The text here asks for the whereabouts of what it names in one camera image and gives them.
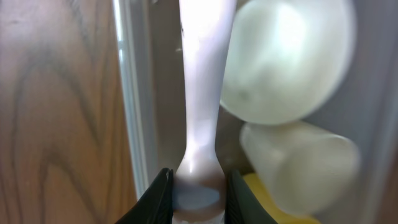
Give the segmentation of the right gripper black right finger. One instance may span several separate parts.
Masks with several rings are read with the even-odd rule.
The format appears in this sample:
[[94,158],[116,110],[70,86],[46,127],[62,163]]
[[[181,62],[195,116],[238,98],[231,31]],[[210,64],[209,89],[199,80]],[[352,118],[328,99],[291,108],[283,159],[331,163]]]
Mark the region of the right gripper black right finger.
[[225,224],[277,224],[262,207],[238,170],[227,176]]

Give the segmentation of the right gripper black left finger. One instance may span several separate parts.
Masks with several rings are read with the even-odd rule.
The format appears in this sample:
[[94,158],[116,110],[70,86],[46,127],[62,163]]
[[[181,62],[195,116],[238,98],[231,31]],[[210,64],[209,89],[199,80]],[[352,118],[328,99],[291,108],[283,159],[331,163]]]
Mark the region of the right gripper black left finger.
[[172,224],[173,180],[172,169],[161,169],[135,206],[115,224]]

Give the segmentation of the yellow plastic cup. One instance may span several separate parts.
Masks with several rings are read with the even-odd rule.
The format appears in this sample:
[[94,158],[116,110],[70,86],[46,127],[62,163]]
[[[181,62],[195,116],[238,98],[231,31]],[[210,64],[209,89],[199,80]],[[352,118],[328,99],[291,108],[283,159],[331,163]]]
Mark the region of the yellow plastic cup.
[[257,201],[262,205],[263,209],[280,224],[320,224],[320,222],[312,216],[295,217],[280,210],[263,186],[257,174],[251,173],[243,176],[245,183],[248,185]]

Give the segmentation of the white plastic cup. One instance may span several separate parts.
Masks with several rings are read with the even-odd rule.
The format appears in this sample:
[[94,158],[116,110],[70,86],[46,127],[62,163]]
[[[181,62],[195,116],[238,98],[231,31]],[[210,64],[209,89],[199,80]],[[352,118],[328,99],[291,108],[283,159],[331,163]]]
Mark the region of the white plastic cup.
[[295,216],[320,212],[336,202],[361,167],[352,140],[302,121],[246,123],[239,141],[276,206]]

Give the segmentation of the white plastic bowl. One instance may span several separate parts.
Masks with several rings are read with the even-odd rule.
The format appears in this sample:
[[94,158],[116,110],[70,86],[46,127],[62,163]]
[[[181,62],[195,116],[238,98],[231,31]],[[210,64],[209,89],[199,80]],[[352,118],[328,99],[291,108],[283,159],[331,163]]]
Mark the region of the white plastic bowl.
[[233,22],[221,106],[250,123],[302,119],[339,88],[355,43],[353,1],[247,1]]

